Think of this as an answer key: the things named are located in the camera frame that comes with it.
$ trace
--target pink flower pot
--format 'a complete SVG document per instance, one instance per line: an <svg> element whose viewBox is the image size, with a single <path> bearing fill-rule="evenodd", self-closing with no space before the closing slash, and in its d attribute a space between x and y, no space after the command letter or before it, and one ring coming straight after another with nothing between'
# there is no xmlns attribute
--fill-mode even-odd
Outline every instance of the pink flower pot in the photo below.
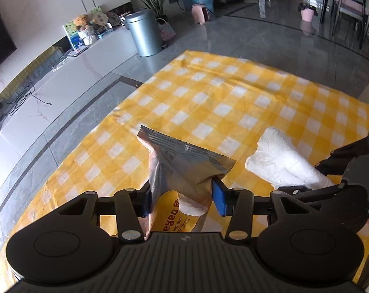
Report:
<svg viewBox="0 0 369 293"><path fill-rule="evenodd" d="M301 10L301 18L306 22L312 22L314 13L312 9Z"/></svg>

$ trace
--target yellow checkered tablecloth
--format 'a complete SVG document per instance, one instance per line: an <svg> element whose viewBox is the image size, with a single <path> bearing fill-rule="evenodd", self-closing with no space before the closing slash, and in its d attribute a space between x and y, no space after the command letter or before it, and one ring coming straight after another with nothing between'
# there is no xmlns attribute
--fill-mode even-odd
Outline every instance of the yellow checkered tablecloth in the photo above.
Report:
<svg viewBox="0 0 369 293"><path fill-rule="evenodd" d="M224 183L268 196L271 185L244 168L265 128L283 131L316 164L331 150L367 135L369 106L249 60L186 51L81 141L37 193L13 233L85 191L105 197L124 188L140 188L148 177L149 152L136 138L140 125L237 160ZM228 222L212 205L205 230L224 233ZM266 225L266 217L256 217L253 235ZM101 227L116 234L115 218L103 217ZM369 232L363 228L359 235L368 254ZM0 292L13 283L3 248Z"/></svg>

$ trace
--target gray tile floor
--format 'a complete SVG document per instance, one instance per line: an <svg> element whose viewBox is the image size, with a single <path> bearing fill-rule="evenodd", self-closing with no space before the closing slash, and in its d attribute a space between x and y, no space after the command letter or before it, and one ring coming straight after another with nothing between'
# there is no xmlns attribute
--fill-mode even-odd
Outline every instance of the gray tile floor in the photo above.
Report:
<svg viewBox="0 0 369 293"><path fill-rule="evenodd" d="M187 12L170 19L178 36L162 52L133 56L78 98L51 124L23 156L0 190L0 249L35 193L82 138L142 82L185 50L247 58L359 96L369 82L369 41L362 50L354 25L343 20L330 36L330 12L320 25L303 25L299 0L238 2L219 10L204 26Z"/></svg>

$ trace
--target metal trash can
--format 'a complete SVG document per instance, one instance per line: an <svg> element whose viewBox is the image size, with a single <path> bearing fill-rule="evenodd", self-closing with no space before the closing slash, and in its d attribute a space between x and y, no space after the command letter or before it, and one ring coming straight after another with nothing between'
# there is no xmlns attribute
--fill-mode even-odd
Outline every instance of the metal trash can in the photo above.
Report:
<svg viewBox="0 0 369 293"><path fill-rule="evenodd" d="M151 56L162 51L162 36L151 10L140 10L125 18L139 56Z"/></svg>

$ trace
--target plastic bag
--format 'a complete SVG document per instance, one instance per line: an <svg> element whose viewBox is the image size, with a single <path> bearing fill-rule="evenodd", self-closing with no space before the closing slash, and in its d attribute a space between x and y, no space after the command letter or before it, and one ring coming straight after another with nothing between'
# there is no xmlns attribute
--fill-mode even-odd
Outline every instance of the plastic bag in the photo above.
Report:
<svg viewBox="0 0 369 293"><path fill-rule="evenodd" d="M137 137L150 150L149 230L192 231L211 205L211 178L222 179L236 161L145 126L141 126Z"/></svg>

